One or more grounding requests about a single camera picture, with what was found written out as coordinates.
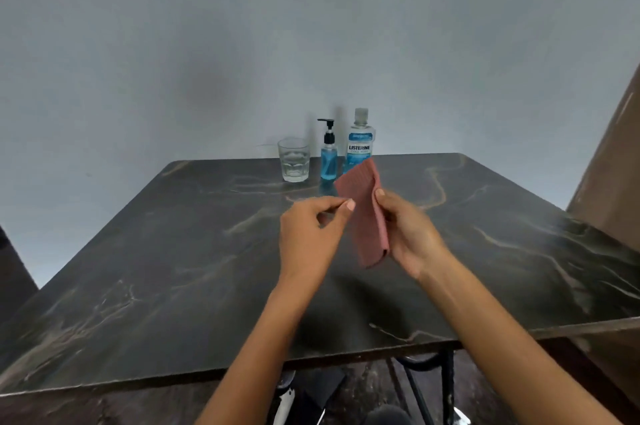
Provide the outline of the person's left hand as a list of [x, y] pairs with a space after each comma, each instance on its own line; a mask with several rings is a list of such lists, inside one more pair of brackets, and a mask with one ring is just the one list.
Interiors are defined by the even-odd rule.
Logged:
[[280, 218], [278, 287], [315, 292], [332, 263], [340, 240], [325, 231], [327, 210], [345, 199], [331, 195], [294, 202]]

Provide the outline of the person's right hand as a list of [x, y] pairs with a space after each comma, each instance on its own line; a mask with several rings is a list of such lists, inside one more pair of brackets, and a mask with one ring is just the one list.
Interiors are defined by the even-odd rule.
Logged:
[[434, 267], [446, 262], [451, 252], [431, 219], [412, 202], [408, 213], [387, 220], [392, 258], [417, 282], [424, 282]]

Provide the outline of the pink cloth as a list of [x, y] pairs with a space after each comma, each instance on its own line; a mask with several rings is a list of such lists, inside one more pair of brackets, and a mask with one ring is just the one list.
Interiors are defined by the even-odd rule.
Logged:
[[355, 202], [350, 224], [360, 265], [368, 269], [379, 264], [390, 248], [385, 215], [375, 196], [381, 184], [373, 158], [337, 178], [334, 187], [339, 197]]

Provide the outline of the person's right forearm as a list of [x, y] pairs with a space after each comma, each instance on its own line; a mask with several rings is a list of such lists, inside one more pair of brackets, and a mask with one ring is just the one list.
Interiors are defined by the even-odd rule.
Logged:
[[521, 425], [622, 425], [450, 253], [418, 280]]

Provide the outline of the person's left forearm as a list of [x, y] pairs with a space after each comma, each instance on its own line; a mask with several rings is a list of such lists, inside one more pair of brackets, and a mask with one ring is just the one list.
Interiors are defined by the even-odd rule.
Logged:
[[265, 425], [292, 339], [323, 277], [281, 276], [194, 425]]

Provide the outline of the blue pump dispenser bottle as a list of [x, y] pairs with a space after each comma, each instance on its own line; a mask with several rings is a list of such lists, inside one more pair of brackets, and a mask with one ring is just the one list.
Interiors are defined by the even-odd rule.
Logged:
[[321, 179], [334, 181], [337, 178], [338, 151], [335, 144], [334, 119], [319, 118], [319, 122], [326, 124], [323, 146], [321, 147]]

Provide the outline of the clear blue mouthwash bottle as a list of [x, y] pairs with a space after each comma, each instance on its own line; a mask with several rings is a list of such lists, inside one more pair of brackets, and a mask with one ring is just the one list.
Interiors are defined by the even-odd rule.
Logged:
[[372, 156], [376, 131], [368, 123], [369, 109], [356, 108], [355, 121], [348, 129], [342, 172], [348, 172]]

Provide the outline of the clear drinking glass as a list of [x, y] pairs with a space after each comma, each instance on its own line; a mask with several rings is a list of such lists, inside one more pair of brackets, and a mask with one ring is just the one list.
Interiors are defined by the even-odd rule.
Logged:
[[282, 178], [287, 183], [301, 183], [308, 179], [310, 149], [304, 138], [287, 137], [278, 141]]

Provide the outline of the white and black device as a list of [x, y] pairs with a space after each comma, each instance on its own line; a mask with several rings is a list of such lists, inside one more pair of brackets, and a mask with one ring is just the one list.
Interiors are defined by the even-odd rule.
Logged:
[[273, 419], [273, 425], [285, 425], [289, 416], [292, 404], [295, 399], [294, 378], [295, 371], [284, 371], [276, 386], [276, 395], [279, 398], [279, 404]]

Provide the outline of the brown wooden furniture panel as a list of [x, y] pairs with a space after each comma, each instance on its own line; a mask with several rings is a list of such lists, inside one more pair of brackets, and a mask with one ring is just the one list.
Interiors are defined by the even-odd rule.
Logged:
[[640, 252], [640, 64], [567, 212]]

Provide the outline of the dark furniture edge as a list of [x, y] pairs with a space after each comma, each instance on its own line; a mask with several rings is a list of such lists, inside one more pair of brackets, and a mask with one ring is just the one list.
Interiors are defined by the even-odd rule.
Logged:
[[0, 326], [37, 291], [33, 278], [0, 226]]

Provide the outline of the black metal table frame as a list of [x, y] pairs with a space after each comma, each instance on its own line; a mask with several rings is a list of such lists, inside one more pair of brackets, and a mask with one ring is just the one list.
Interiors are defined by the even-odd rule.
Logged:
[[457, 425], [454, 351], [385, 359], [401, 406], [419, 425]]

